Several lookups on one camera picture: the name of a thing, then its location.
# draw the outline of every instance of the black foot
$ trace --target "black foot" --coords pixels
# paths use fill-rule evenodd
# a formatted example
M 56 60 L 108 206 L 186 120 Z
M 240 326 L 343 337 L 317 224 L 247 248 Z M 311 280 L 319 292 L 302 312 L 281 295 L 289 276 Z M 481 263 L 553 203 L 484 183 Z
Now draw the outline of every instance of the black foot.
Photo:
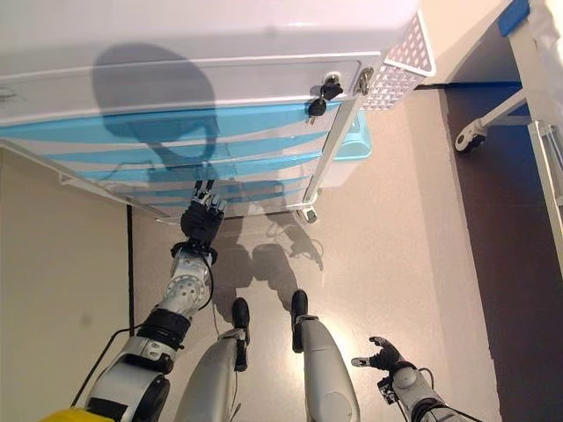
M 235 328 L 248 330 L 250 311 L 248 310 L 248 303 L 246 303 L 245 299 L 238 297 L 237 300 L 232 303 L 231 314 Z
M 291 330 L 293 332 L 292 347 L 295 353 L 303 351 L 303 341 L 301 340 L 301 324 L 296 324 L 297 317 L 307 315 L 308 311 L 307 294 L 299 289 L 291 297 Z
M 248 332 L 250 312 L 246 300 L 242 297 L 238 297 L 237 300 L 232 303 L 231 313 L 235 328 L 242 328 L 246 333 L 246 340 L 237 340 L 237 360 L 235 362 L 235 371 L 243 372 L 248 368 L 246 346 L 250 343 L 250 334 Z

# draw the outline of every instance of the beige wall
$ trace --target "beige wall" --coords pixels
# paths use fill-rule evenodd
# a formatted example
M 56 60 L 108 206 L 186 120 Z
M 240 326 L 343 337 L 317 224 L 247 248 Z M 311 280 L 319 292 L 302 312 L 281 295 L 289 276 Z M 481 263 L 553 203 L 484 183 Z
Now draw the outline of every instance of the beige wall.
M 128 324 L 126 210 L 0 154 L 0 419 L 31 422 L 69 406 Z
M 519 80 L 508 40 L 496 19 L 509 0 L 420 0 L 436 59 L 424 84 Z

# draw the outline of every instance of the caster wheel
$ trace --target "caster wheel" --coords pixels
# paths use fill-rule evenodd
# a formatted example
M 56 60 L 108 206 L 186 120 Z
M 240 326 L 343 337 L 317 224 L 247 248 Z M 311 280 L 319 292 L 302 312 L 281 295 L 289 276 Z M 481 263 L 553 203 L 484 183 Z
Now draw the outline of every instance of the caster wheel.
M 305 222 L 308 222 L 309 224 L 313 224 L 318 219 L 317 211 L 315 211 L 315 208 L 313 207 L 300 209 L 297 211 L 297 213 L 301 215 Z
M 479 120 L 475 120 L 467 125 L 457 136 L 454 147 L 459 154 L 468 154 L 472 149 L 477 148 L 486 139 L 486 130 L 479 125 Z

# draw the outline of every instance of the white plastic basket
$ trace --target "white plastic basket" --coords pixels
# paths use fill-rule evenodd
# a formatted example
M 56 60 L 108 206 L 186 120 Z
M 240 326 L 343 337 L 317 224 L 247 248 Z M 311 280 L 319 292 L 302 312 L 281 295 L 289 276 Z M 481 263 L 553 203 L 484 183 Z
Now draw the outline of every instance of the white plastic basket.
M 422 13 L 418 11 L 403 42 L 387 53 L 362 109 L 390 110 L 425 77 L 434 74 L 434 56 Z

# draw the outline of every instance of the silver robot leg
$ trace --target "silver robot leg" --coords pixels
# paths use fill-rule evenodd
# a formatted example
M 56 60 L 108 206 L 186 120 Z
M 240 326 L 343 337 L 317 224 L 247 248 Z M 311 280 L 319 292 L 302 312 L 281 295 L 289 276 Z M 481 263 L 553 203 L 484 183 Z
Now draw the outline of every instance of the silver robot leg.
M 250 343 L 248 305 L 242 298 L 233 302 L 235 328 L 219 336 L 203 354 L 187 383 L 175 422 L 227 422 L 236 409 L 236 372 L 246 370 L 246 347 Z
M 358 422 L 360 406 L 350 375 L 333 336 L 307 312 L 303 290 L 294 293 L 291 303 L 293 348 L 303 352 L 307 412 L 315 422 Z

